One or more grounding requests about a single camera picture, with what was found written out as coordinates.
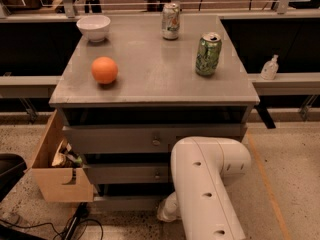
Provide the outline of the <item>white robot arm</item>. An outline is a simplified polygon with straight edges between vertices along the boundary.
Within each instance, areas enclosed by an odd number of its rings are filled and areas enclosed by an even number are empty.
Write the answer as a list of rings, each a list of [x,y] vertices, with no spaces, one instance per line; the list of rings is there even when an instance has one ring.
[[[250,152],[236,140],[179,140],[171,152],[174,192],[160,203],[157,218],[164,222],[180,219],[187,240],[244,240],[225,187],[250,166]]]

